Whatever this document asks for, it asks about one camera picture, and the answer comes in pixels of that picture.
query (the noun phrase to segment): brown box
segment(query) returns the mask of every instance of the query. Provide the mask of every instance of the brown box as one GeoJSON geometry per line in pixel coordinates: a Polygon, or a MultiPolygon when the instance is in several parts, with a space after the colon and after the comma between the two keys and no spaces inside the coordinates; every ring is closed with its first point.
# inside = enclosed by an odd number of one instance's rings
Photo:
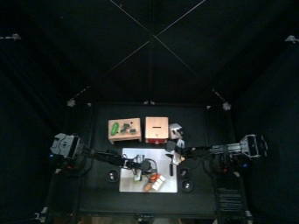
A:
{"type": "Polygon", "coordinates": [[[139,139],[142,142],[142,128],[140,128],[140,118],[130,118],[130,119],[119,119],[119,120],[110,120],[107,122],[108,130],[107,130],[107,138],[110,142],[114,144],[115,141],[126,141],[126,140],[135,140],[139,139]],[[118,133],[112,136],[111,130],[114,124],[118,123],[118,133]],[[120,130],[130,124],[130,128],[122,133],[120,130]]]}
{"type": "Polygon", "coordinates": [[[164,144],[168,138],[168,117],[148,116],[144,119],[144,141],[150,144],[164,144]]]}

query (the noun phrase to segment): red object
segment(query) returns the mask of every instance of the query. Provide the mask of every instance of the red object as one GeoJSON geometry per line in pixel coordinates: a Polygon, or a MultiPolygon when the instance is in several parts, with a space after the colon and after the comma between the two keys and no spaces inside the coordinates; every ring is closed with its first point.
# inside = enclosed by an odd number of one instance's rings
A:
{"type": "Polygon", "coordinates": [[[162,139],[162,138],[148,138],[147,142],[150,144],[166,144],[167,139],[162,139]]]}

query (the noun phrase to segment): green item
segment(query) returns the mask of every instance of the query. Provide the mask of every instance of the green item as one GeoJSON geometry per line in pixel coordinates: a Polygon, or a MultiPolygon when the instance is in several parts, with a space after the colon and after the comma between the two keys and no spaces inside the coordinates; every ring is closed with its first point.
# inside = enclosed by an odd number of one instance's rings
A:
{"type": "Polygon", "coordinates": [[[115,122],[112,125],[111,136],[114,136],[118,133],[118,128],[119,128],[119,123],[115,122]]]}

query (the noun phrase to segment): black curtain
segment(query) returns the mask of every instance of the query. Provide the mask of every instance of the black curtain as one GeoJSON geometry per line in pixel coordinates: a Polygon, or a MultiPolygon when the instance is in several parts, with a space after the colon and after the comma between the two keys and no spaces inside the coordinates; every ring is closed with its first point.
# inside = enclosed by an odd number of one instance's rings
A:
{"type": "Polygon", "coordinates": [[[299,218],[299,46],[287,45],[234,109],[238,139],[255,133],[269,141],[269,157],[254,161],[246,181],[253,212],[270,223],[298,223],[299,218]]]}
{"type": "MultiPolygon", "coordinates": [[[[3,31],[7,36],[15,32],[8,26],[3,31]]],[[[67,106],[18,40],[0,40],[0,83],[0,222],[24,223],[43,210],[50,147],[67,106]]]]}

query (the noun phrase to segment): white tabletop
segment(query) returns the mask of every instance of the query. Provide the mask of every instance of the white tabletop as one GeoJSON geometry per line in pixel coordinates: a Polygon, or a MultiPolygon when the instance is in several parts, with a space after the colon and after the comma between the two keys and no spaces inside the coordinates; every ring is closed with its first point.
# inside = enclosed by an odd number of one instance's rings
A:
{"type": "MultiPolygon", "coordinates": [[[[124,148],[123,154],[128,158],[134,158],[136,155],[144,155],[144,158],[151,158],[158,165],[158,172],[166,178],[159,190],[151,190],[150,193],[176,193],[178,183],[176,183],[176,166],[172,167],[172,176],[170,173],[170,163],[171,159],[166,156],[170,154],[164,149],[138,149],[138,148],[124,148]]],[[[128,193],[142,193],[144,191],[144,185],[147,183],[147,177],[143,177],[142,181],[134,181],[134,173],[131,170],[122,169],[120,171],[120,181],[119,181],[119,191],[128,193]]]]}

